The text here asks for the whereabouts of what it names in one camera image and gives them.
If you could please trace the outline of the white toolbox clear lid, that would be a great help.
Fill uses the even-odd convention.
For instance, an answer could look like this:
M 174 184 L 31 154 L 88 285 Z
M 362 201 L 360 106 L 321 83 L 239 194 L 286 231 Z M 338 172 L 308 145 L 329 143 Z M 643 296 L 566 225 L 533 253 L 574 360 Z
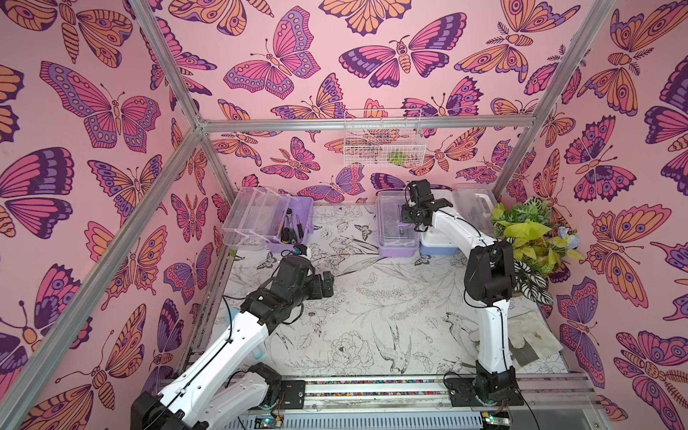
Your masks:
M 497 200 L 490 188 L 464 184 L 453 190 L 453 200 L 458 213 L 482 233 L 495 237 L 492 211 Z

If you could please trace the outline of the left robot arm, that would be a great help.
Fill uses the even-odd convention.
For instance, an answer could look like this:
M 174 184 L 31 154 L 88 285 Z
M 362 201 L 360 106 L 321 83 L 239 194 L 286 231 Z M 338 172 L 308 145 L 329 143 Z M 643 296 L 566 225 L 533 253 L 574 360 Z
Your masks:
M 319 273 L 309 249 L 283 254 L 276 272 L 245 297 L 229 327 L 177 379 L 156 394 L 142 392 L 131 408 L 132 429 L 222 429 L 255 408 L 283 399 L 282 377 L 271 367 L 242 364 L 275 330 L 292 325 L 308 300 L 333 296 L 334 277 Z

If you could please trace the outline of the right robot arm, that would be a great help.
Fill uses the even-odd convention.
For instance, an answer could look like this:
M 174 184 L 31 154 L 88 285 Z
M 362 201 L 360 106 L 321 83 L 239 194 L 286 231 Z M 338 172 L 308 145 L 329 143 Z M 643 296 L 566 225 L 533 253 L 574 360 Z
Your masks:
M 445 234 L 468 258 L 464 275 L 465 303 L 478 311 L 479 351 L 473 383 L 476 397 L 489 405 L 516 390 L 515 368 L 509 355 L 508 311 L 516 281 L 512 245 L 480 230 L 453 204 L 437 198 L 426 180 L 406 185 L 402 225 L 422 232 L 434 228 Z

